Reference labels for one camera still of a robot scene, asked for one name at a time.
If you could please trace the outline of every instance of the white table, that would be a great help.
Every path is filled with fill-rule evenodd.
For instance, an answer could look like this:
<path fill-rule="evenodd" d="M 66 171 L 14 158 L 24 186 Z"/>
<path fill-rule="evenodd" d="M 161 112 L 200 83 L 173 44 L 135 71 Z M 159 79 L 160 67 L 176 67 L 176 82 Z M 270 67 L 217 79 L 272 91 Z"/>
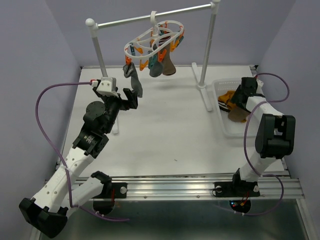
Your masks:
<path fill-rule="evenodd" d="M 130 88 L 122 68 L 108 68 L 107 72 L 117 79 L 120 93 L 122 88 Z M 206 111 L 191 66 L 177 67 L 172 76 L 152 78 L 147 69 L 138 74 L 143 87 L 138 108 L 120 111 L 119 134 L 108 135 L 108 144 L 81 177 L 95 171 L 112 177 L 232 174 L 245 164 L 243 139 L 223 135 L 217 109 Z M 249 66 L 209 66 L 205 81 L 212 103 L 213 80 L 248 76 L 252 76 Z M 80 82 L 100 77 L 99 69 L 83 69 Z M 87 105 L 97 100 L 91 87 L 78 87 L 64 157 L 80 132 Z M 254 138 L 247 142 L 250 155 Z M 283 170 L 278 160 L 267 172 Z"/>

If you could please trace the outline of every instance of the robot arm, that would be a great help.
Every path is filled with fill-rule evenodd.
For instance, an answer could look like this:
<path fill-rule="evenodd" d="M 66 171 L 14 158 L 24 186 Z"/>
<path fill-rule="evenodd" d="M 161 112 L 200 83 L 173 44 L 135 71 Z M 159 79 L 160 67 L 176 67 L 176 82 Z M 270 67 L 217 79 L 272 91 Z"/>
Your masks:
<path fill-rule="evenodd" d="M 78 209 L 76 207 L 111 189 L 111 178 L 97 171 L 72 191 L 72 201 L 76 207 L 70 206 L 68 191 L 109 141 L 107 134 L 111 132 L 119 111 L 138 107 L 137 93 L 128 88 L 123 89 L 127 100 L 121 99 L 115 78 L 92 80 L 91 85 L 103 102 L 94 101 L 87 106 L 80 134 L 65 158 L 66 167 L 61 165 L 39 192 L 31 199 L 24 198 L 19 204 L 25 220 L 49 238 L 54 238 L 62 231 L 68 217 Z M 71 186 L 67 181 L 66 170 Z"/>
<path fill-rule="evenodd" d="M 283 115 L 274 109 L 259 92 L 259 80 L 243 77 L 241 85 L 235 91 L 231 102 L 260 121 L 255 138 L 255 152 L 247 162 L 233 175 L 230 182 L 215 182 L 213 194 L 217 198 L 259 197 L 258 179 L 262 173 L 277 159 L 290 155 L 294 148 L 295 124 L 293 116 Z"/>

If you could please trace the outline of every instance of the gray sock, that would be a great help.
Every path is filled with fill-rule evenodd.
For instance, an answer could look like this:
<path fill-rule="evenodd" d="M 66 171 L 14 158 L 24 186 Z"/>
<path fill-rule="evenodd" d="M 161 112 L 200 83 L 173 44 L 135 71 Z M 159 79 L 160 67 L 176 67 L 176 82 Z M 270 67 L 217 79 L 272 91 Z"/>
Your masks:
<path fill-rule="evenodd" d="M 153 78 L 159 77 L 164 70 L 164 65 L 162 62 L 158 62 L 158 60 L 155 61 L 153 66 L 150 69 L 150 76 Z"/>
<path fill-rule="evenodd" d="M 163 63 L 163 75 L 170 76 L 176 73 L 176 67 L 170 59 L 170 44 L 164 47 L 166 54 L 162 60 Z"/>
<path fill-rule="evenodd" d="M 124 65 L 122 69 L 126 79 L 131 77 L 131 87 L 133 91 L 137 92 L 138 98 L 142 98 L 143 89 L 134 63 L 131 62 L 129 65 Z"/>

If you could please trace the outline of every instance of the white basket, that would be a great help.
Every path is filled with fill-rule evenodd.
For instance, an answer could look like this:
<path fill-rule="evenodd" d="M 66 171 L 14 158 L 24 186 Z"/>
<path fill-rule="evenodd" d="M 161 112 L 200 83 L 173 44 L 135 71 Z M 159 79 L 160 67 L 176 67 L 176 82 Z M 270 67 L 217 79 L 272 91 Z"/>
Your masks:
<path fill-rule="evenodd" d="M 236 90 L 241 84 L 240 78 L 225 78 L 218 79 L 212 82 L 212 90 L 214 95 L 214 102 L 219 121 L 223 133 L 227 137 L 243 138 L 245 134 L 246 123 L 233 122 L 228 118 L 228 113 L 220 110 L 218 104 L 218 97 L 227 93 L 230 90 Z M 255 137 L 259 128 L 259 122 L 255 117 L 252 117 L 249 123 L 247 137 Z"/>

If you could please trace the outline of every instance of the lavender wall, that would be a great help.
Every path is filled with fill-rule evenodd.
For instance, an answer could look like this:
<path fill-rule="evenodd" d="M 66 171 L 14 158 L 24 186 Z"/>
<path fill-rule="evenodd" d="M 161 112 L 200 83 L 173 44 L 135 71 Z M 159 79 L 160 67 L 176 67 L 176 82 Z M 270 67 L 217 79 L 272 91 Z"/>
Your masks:
<path fill-rule="evenodd" d="M 300 178 L 308 208 L 320 236 L 320 1 L 297 0 L 267 50 L 259 72 L 279 74 L 289 84 L 291 95 L 277 109 L 296 118 L 295 146 L 286 158 L 290 173 Z M 276 79 L 265 78 L 268 99 L 285 95 Z"/>
<path fill-rule="evenodd" d="M 81 66 L 98 65 L 87 18 L 98 23 L 207 4 L 210 0 L 46 0 Z M 212 41 L 210 64 L 259 64 L 295 0 L 221 0 Z M 201 64 L 210 10 L 159 18 L 184 24 L 183 43 L 171 54 L 175 64 Z M 99 32 L 106 65 L 125 63 L 124 45 L 145 30 L 149 21 L 111 27 Z"/>
<path fill-rule="evenodd" d="M 0 239 L 29 239 L 31 226 L 18 205 L 54 172 L 57 157 L 35 120 L 36 99 L 45 87 L 76 82 L 80 69 L 44 0 L 0 4 Z M 61 146 L 74 88 L 50 91 L 40 104 L 48 135 Z"/>

